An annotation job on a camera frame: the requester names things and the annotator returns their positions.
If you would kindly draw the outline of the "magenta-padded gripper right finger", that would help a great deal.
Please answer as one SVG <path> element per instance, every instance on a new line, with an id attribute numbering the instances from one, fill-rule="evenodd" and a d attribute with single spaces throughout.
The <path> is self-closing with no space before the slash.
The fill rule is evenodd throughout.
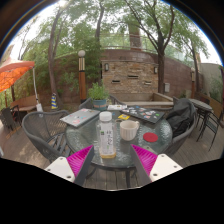
<path id="1" fill-rule="evenodd" d="M 134 144 L 130 146 L 130 154 L 143 186 L 182 169 L 166 154 L 156 155 Z"/>

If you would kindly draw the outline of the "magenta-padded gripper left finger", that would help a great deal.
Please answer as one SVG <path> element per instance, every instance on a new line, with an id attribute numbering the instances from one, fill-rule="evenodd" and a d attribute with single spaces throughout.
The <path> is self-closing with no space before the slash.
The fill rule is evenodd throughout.
<path id="1" fill-rule="evenodd" d="M 46 168 L 46 171 L 82 186 L 93 156 L 94 146 L 90 145 L 67 158 L 58 157 Z"/>

